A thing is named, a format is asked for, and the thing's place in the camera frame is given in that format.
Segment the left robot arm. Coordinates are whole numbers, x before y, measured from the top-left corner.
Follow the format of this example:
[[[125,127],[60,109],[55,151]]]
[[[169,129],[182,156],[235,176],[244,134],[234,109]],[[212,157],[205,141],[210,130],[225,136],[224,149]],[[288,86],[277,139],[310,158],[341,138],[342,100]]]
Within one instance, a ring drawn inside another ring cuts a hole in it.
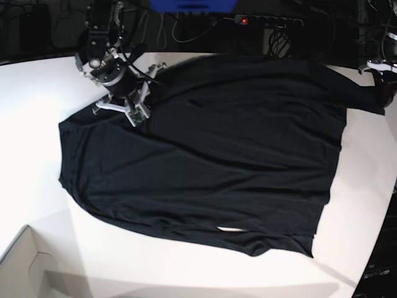
[[[396,96],[396,1],[358,1],[359,73],[371,73],[377,99],[388,107]]]

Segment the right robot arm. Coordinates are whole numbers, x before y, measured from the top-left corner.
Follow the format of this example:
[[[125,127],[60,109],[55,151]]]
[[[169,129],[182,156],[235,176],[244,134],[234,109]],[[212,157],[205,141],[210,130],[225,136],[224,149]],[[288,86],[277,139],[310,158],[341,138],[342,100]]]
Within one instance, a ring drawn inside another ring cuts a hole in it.
[[[108,110],[123,114],[132,126],[149,119],[145,100],[150,84],[159,84],[156,75],[167,68],[165,63],[151,65],[147,72],[133,63],[146,51],[143,44],[127,55],[123,49],[122,1],[93,1],[85,11],[88,29],[85,47],[75,55],[76,67],[87,79],[108,90],[108,95],[95,102],[92,112]]]

